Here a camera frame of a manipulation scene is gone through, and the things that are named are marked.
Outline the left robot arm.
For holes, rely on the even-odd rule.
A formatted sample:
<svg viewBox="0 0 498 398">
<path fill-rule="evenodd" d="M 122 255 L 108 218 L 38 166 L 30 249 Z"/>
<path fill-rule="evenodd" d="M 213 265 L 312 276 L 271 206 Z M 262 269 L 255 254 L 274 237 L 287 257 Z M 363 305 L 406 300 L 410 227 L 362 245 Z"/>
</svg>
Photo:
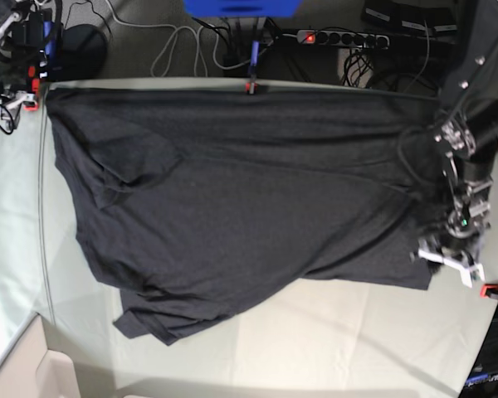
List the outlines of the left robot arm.
<svg viewBox="0 0 498 398">
<path fill-rule="evenodd" d="M 398 157 L 421 188 L 414 260 L 458 272 L 472 287 L 490 227 L 498 154 L 498 1 L 465 4 L 432 122 L 398 139 Z"/>
</svg>

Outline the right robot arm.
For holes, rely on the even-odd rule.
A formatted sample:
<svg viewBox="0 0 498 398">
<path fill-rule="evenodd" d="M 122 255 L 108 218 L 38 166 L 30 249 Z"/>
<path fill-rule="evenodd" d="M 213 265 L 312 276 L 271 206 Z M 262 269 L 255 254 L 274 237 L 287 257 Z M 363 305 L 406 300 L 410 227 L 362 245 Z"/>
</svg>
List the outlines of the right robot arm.
<svg viewBox="0 0 498 398">
<path fill-rule="evenodd" d="M 20 111 L 36 111 L 56 58 L 62 1 L 0 1 L 0 131 L 11 135 Z"/>
</svg>

